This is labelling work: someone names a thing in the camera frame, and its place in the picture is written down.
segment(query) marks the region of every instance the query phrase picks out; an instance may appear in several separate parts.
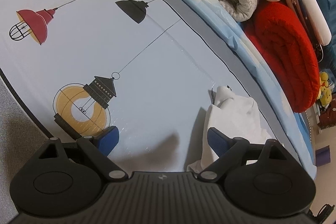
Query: light blue sheet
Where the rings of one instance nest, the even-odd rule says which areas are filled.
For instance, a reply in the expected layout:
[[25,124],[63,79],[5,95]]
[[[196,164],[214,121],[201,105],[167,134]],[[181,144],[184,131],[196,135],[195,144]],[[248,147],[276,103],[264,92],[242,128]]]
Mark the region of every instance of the light blue sheet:
[[292,109],[271,69],[263,57],[246,37],[241,27],[224,10],[218,0],[183,0],[235,51],[256,78],[270,101],[286,135],[299,155],[300,161],[314,179],[314,166],[309,149],[298,128]]

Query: red rolled blanket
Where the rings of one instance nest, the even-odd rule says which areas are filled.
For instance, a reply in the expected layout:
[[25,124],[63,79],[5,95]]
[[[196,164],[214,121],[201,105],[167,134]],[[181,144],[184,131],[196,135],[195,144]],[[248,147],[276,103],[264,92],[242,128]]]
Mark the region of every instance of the red rolled blanket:
[[318,62],[295,13],[279,2],[261,2],[244,32],[278,79],[294,112],[303,112],[320,89]]

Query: yellow lamp illustration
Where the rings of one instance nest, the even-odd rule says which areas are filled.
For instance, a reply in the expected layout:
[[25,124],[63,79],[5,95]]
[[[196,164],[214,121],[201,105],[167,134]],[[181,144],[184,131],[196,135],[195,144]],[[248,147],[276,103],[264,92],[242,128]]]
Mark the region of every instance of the yellow lamp illustration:
[[110,126],[108,102],[116,97],[112,78],[95,76],[88,85],[69,84],[56,94],[55,122],[72,138],[97,136]]

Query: gray carpet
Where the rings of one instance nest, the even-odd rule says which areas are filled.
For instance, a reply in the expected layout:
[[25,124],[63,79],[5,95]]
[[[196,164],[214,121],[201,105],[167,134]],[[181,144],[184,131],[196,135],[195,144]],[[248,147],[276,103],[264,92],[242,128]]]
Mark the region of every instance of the gray carpet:
[[45,140],[0,80],[0,224],[17,215],[9,195],[11,179]]

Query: black lampshade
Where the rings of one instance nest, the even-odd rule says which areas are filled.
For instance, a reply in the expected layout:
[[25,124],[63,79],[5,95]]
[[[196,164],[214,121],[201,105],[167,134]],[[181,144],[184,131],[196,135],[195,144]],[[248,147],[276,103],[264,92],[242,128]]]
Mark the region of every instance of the black lampshade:
[[146,8],[148,4],[144,1],[136,0],[120,0],[116,4],[136,23],[140,23],[146,16]]

